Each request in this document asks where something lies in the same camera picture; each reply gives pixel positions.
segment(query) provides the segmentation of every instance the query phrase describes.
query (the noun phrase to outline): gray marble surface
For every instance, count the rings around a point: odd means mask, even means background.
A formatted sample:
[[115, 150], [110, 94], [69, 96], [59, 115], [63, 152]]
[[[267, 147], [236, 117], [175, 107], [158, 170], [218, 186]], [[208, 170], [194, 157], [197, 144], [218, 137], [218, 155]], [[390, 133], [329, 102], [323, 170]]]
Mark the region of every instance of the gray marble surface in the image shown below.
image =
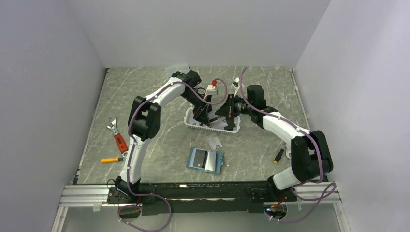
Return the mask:
[[[219, 77], [228, 84], [240, 75], [243, 67], [191, 67], [202, 79], [202, 86]], [[79, 184], [106, 183], [115, 179], [124, 162], [102, 164], [100, 159], [120, 157], [112, 132], [105, 127], [109, 115], [117, 117], [117, 127], [129, 142], [127, 121], [133, 99], [148, 95], [167, 82], [165, 67], [111, 68], [97, 109], [97, 116], [91, 130], [87, 150], [78, 178]], [[250, 67], [243, 83], [260, 84], [265, 93], [267, 105], [278, 109], [285, 117], [306, 127], [300, 103], [287, 68]], [[213, 102], [223, 97], [223, 86]], [[276, 135], [265, 131], [241, 116], [237, 134], [217, 133], [223, 145], [225, 165], [220, 174], [210, 174], [186, 168], [190, 147], [210, 149], [205, 136], [212, 132], [193, 130], [184, 122], [184, 115], [191, 105], [185, 99], [176, 98], [161, 109], [161, 129], [148, 146], [142, 167], [141, 182], [208, 182], [208, 181], [253, 181], [266, 180], [286, 169], [290, 161], [283, 156], [274, 164], [275, 155], [285, 143]]]

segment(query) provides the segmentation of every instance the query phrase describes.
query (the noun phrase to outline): black and yellow screwdriver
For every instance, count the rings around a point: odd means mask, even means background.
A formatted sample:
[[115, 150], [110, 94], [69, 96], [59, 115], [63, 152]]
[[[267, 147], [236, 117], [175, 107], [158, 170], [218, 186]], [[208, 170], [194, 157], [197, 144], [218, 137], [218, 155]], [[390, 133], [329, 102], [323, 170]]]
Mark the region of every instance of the black and yellow screwdriver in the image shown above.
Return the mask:
[[118, 162], [118, 161], [123, 161], [125, 158], [120, 157], [120, 158], [105, 158], [101, 159], [101, 163], [112, 163], [112, 162]]
[[282, 158], [282, 155], [283, 155], [283, 152], [284, 152], [284, 151], [285, 151], [285, 150], [283, 150], [283, 149], [281, 149], [281, 150], [279, 151], [279, 153], [275, 156], [275, 159], [273, 160], [274, 163], [278, 163], [278, 162], [279, 162], [280, 158]]

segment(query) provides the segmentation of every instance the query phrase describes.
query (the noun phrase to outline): white wall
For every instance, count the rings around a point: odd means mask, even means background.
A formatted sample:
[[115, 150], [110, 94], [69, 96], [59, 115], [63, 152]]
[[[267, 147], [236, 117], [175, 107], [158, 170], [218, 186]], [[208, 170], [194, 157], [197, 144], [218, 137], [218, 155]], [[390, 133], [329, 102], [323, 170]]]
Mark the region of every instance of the white wall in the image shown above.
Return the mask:
[[50, 231], [104, 69], [65, 0], [2, 0], [0, 31], [0, 231]]
[[331, 1], [296, 66], [352, 231], [410, 228], [410, 2]]
[[330, 0], [69, 0], [105, 67], [294, 67]]

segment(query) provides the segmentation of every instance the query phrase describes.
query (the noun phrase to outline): wrench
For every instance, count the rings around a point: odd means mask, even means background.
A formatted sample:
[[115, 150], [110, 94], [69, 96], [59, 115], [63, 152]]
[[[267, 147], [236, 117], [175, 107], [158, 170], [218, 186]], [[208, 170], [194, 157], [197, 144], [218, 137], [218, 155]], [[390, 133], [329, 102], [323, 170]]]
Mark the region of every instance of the wrench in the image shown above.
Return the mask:
[[127, 157], [128, 147], [127, 147], [127, 144], [125, 143], [124, 139], [122, 138], [121, 134], [118, 132], [117, 118], [114, 117], [114, 116], [108, 116], [106, 122], [107, 122], [107, 128], [112, 130], [113, 133], [114, 133], [114, 138], [116, 140], [119, 151], [121, 152], [123, 157]]

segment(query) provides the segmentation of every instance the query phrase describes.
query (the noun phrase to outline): white plastic basket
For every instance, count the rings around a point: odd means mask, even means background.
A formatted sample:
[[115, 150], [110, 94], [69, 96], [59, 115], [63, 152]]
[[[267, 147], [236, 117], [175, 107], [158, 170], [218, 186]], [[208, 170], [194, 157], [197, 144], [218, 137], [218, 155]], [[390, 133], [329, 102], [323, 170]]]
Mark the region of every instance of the white plastic basket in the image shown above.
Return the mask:
[[188, 127], [203, 129], [203, 130], [208, 130], [208, 131], [217, 131], [217, 132], [229, 133], [229, 134], [235, 134], [235, 133], [238, 133], [238, 131], [239, 131], [239, 128], [240, 128], [239, 123], [241, 122], [241, 119], [239, 118], [239, 116], [234, 118], [234, 123], [235, 123], [236, 127], [234, 127], [233, 130], [223, 130], [223, 129], [216, 129], [216, 128], [207, 127], [207, 126], [199, 126], [199, 125], [190, 124], [191, 119], [193, 119], [193, 112], [192, 111], [193, 111], [193, 107], [189, 108], [187, 110], [187, 113], [185, 114], [185, 117], [184, 117], [184, 123]]

